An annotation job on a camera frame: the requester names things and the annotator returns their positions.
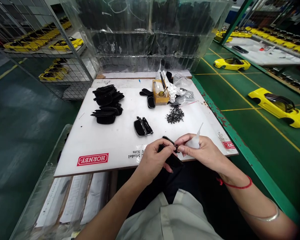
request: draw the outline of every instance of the silver bangle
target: silver bangle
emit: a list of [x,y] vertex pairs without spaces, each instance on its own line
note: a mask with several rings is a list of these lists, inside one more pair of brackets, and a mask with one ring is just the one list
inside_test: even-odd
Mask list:
[[264,222],[271,222],[271,221],[273,221],[273,220],[275,220],[276,218],[279,217],[280,210],[279,210],[278,206],[277,206],[270,198],[268,198],[268,199],[276,206],[276,211],[277,211],[276,214],[275,214],[274,216],[269,217],[269,218],[256,217],[256,216],[251,215],[250,213],[247,213],[247,212],[246,212],[245,210],[243,210],[241,207],[239,207],[239,208],[241,209],[241,211],[243,211],[245,214],[249,215],[250,217],[253,217],[253,218],[255,218],[255,219],[258,219],[258,220],[264,221]]

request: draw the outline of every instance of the hand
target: hand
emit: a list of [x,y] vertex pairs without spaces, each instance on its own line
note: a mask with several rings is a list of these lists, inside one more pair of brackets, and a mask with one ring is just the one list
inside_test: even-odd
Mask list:
[[[163,148],[161,152],[158,152],[160,144],[163,144],[166,147]],[[165,161],[172,153],[174,153],[174,150],[176,150],[175,146],[173,146],[170,141],[163,138],[148,144],[144,150],[139,166],[133,175],[137,176],[141,179],[141,181],[144,181],[144,183],[149,185],[163,167],[168,172],[172,173],[172,169],[165,163]]]
[[174,144],[178,145],[178,152],[182,152],[182,155],[189,155],[199,162],[201,162],[206,167],[220,173],[225,167],[225,164],[229,160],[220,152],[218,147],[213,143],[213,141],[205,136],[199,137],[199,149],[194,149],[185,146],[186,142],[195,137],[195,134],[187,133],[179,137]]

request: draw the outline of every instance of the small wooden box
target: small wooden box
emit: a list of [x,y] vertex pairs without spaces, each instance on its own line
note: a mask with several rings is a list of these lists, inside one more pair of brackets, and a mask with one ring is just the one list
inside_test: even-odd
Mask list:
[[157,82],[157,84],[161,84],[162,85],[162,81],[161,80],[152,80],[152,91],[153,91],[153,98],[154,98],[154,102],[156,104],[156,106],[163,106],[163,105],[167,105],[170,99],[170,95],[168,90],[167,92],[167,96],[166,97],[160,97],[159,93],[156,93],[156,89],[154,87],[154,82]]

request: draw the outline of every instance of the fingernail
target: fingernail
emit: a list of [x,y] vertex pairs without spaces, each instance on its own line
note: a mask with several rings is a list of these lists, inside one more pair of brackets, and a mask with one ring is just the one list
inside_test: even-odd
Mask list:
[[184,147],[180,146],[178,147],[178,152],[183,152],[184,151]]

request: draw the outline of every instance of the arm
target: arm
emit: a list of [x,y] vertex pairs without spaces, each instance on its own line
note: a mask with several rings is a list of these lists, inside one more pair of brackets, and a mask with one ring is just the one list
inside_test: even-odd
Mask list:
[[[208,168],[218,172],[222,180],[230,185],[244,187],[250,183],[249,178],[226,158],[208,137],[200,136],[199,149],[189,148],[184,144],[195,134],[186,134],[175,141],[178,151],[192,156]],[[269,218],[276,214],[276,206],[254,185],[246,189],[227,186],[232,198],[237,203],[241,214],[252,230],[261,239],[293,239],[297,226],[281,210],[273,221],[256,219]]]
[[[165,147],[157,152],[159,145]],[[76,237],[77,240],[115,239],[140,193],[159,174],[162,167],[172,172],[165,163],[176,148],[165,139],[147,145],[139,166],[130,179],[120,188],[107,205],[87,224]]]

